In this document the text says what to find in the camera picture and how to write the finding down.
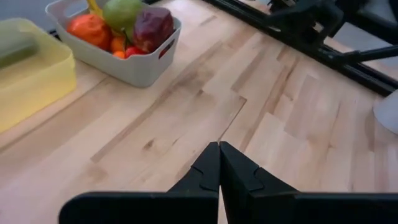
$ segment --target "orange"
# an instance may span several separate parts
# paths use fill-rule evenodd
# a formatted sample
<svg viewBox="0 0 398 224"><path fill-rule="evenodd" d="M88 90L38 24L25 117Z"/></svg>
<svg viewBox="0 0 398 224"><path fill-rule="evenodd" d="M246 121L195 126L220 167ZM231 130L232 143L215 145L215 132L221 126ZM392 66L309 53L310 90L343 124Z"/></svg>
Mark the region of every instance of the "orange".
<svg viewBox="0 0 398 224"><path fill-rule="evenodd" d="M67 31L103 50L108 50L111 44L111 28L96 14L77 16L69 23Z"/></svg>
<svg viewBox="0 0 398 224"><path fill-rule="evenodd" d="M121 58L121 59L126 58L126 54L123 51L117 51L117 52L113 53L113 56Z"/></svg>
<svg viewBox="0 0 398 224"><path fill-rule="evenodd" d="M111 51L112 52L117 52L117 51L124 52L124 40L125 40L125 38L123 36L113 37L113 39L111 41Z"/></svg>

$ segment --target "yellow container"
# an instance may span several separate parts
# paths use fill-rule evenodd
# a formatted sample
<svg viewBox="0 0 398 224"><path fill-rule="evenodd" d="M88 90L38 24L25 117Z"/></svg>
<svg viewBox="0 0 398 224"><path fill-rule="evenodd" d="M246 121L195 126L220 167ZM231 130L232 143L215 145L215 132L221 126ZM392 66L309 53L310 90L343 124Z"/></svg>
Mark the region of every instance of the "yellow container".
<svg viewBox="0 0 398 224"><path fill-rule="evenodd" d="M34 43L34 54L0 67L0 133L76 87L75 61L65 44L26 19L0 21L0 54L1 46L4 52L7 46L24 45L15 40L26 39Z"/></svg>

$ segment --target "wooden table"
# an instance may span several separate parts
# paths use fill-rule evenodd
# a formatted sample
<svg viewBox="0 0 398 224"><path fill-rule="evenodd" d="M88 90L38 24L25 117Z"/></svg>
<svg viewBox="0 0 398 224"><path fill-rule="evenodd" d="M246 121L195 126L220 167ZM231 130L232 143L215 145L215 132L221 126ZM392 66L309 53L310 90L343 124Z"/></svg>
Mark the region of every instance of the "wooden table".
<svg viewBox="0 0 398 224"><path fill-rule="evenodd" d="M183 29L154 85L76 61L73 93L0 134L0 223L56 223L89 190L167 190L218 140L299 190L398 190L379 96L202 1L161 5Z"/></svg>

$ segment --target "plastic storage box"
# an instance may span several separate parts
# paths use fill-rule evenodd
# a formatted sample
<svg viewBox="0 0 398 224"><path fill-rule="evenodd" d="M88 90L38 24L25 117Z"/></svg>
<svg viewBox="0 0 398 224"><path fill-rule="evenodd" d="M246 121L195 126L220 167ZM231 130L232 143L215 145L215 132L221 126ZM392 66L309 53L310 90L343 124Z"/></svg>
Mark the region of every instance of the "plastic storage box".
<svg viewBox="0 0 398 224"><path fill-rule="evenodd" d="M0 21L0 34L1 133L71 92L76 76L72 51L33 22ZM21 59L4 65L10 55Z"/></svg>
<svg viewBox="0 0 398 224"><path fill-rule="evenodd" d="M96 2L99 7L103 7L106 1L97 0ZM120 59L66 31L67 25L75 16L90 12L85 0L58 0L49 4L45 11L54 21L61 40L72 49L76 58L136 87L152 85L173 62L175 46L181 30L181 23L176 18L173 18L175 32L155 52Z"/></svg>

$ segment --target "butcher block countertop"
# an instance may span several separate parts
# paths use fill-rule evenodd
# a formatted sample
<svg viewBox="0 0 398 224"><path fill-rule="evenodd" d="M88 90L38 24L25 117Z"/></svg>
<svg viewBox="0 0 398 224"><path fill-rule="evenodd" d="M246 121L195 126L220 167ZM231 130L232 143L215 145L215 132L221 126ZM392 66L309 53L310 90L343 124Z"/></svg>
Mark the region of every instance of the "butcher block countertop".
<svg viewBox="0 0 398 224"><path fill-rule="evenodd" d="M203 1L160 5L183 29L151 87L76 61L74 92L0 134L0 223L56 223L89 190L166 191L211 141L301 191L398 191L380 96Z"/></svg>

